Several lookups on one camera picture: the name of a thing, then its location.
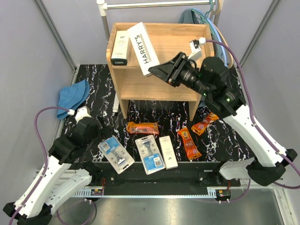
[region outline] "white connector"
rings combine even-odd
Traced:
[[[202,57],[201,47],[198,44],[197,40],[193,40],[189,43],[189,46],[191,47],[192,53],[188,56],[189,60],[197,61]]]
[[[106,10],[107,10],[107,3],[105,3],[105,0],[97,0],[99,12],[101,16],[106,16]]]
[[[70,116],[74,116],[75,115],[75,110],[69,109],[67,114],[70,115]]]
[[[75,120],[78,123],[84,117],[91,117],[90,116],[90,109],[86,106],[77,109],[77,114],[75,116]]]
[[[199,45],[204,45],[206,43],[206,39],[204,37],[199,38]]]
[[[114,102],[113,102],[113,107],[112,107],[112,112],[117,113],[119,111],[119,99],[117,96],[117,93],[114,96]]]

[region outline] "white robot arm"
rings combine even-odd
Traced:
[[[48,224],[56,210],[77,190],[101,182],[102,170],[92,162],[86,162],[69,180],[53,191],[58,179],[86,151],[91,141],[110,135],[102,132],[105,129],[100,130],[98,121],[90,116],[87,107],[78,109],[75,119],[76,127],[57,138],[50,148],[46,173],[43,175],[44,165],[27,191],[16,202],[4,207],[4,212],[10,217],[20,209],[15,217],[17,224]],[[41,176],[43,178],[39,185],[30,194]]]
[[[262,186],[277,181],[288,165],[281,155],[293,161],[297,153],[278,144],[255,118],[255,124],[252,123],[244,97],[225,83],[229,71],[221,59],[207,57],[200,69],[196,67],[195,61],[201,55],[197,51],[201,51],[200,44],[205,43],[205,40],[199,39],[193,43],[195,48],[192,48],[190,57],[180,52],[169,62],[150,67],[149,72],[173,87],[182,83],[205,96],[208,109],[234,128],[255,154],[254,158],[245,161],[221,162],[212,173],[210,181],[221,184],[224,180],[251,178]],[[263,131],[281,155],[275,152],[256,127]]]

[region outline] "orange snack bar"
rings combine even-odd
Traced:
[[[157,123],[134,123],[129,122],[126,130],[131,134],[151,134],[158,135],[158,124]]]
[[[214,121],[216,121],[218,119],[219,119],[219,117],[216,114],[214,114],[214,113],[211,112],[202,122],[193,125],[192,126],[192,131],[194,133],[198,134],[198,135],[201,135],[201,134],[204,133],[206,127],[210,123],[212,123],[212,122],[214,122]]]
[[[186,150],[187,157],[189,160],[194,158],[199,158],[200,156],[202,156],[202,154],[196,148],[195,143],[191,137],[191,134],[189,133],[187,128],[183,128],[177,131],[177,133],[183,139],[184,149]]]

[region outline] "metal floor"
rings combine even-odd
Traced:
[[[242,194],[232,190],[232,198]],[[70,205],[69,199],[60,207],[61,218],[69,225],[80,225],[90,215],[86,202]],[[275,194],[271,189],[251,189],[240,201],[210,204],[195,199],[100,199],[97,215],[90,225],[284,225]],[[50,225],[60,225],[56,215]]]

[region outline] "white box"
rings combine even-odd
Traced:
[[[178,167],[170,136],[160,137],[159,143],[163,152],[165,169],[169,170]]]
[[[140,22],[137,25],[129,28],[127,31],[137,60],[142,69],[142,74],[144,76],[151,75],[148,69],[150,67],[159,65],[160,63],[154,51],[145,25]]]
[[[116,34],[112,50],[112,64],[114,66],[125,66],[128,62],[129,36],[127,30],[119,30]]]

